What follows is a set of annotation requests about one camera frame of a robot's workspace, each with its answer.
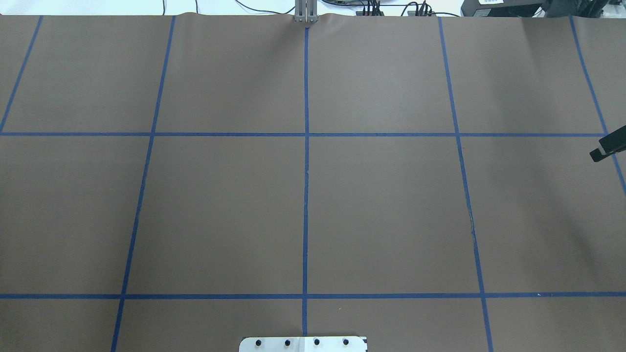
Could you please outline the aluminium frame post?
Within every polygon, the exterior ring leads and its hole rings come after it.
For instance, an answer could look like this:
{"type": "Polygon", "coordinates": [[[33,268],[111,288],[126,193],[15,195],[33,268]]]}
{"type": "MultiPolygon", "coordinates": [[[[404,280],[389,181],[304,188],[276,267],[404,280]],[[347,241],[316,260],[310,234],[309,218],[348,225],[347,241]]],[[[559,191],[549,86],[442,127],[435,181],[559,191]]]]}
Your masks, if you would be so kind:
{"type": "Polygon", "coordinates": [[[317,0],[295,0],[294,21],[296,23],[315,23],[318,21],[317,0]]]}

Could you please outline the black box with label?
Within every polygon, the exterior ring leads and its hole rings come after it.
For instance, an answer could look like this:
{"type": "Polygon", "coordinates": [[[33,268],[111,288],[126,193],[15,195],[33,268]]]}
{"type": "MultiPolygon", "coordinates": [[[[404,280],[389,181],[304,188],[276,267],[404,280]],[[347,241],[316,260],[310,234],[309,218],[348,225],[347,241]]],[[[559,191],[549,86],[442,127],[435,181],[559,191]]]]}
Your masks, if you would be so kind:
{"type": "Polygon", "coordinates": [[[522,17],[530,18],[541,10],[544,0],[464,0],[464,17],[522,17]]]}

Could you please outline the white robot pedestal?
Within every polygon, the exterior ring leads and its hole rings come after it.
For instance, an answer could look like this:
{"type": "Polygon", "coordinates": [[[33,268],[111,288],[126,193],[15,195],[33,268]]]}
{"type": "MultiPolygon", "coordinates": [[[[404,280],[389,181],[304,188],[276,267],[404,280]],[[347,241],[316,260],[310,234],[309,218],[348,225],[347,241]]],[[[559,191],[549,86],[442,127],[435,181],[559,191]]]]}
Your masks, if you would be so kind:
{"type": "Polygon", "coordinates": [[[367,352],[361,336],[278,336],[242,339],[240,352],[367,352]]]}

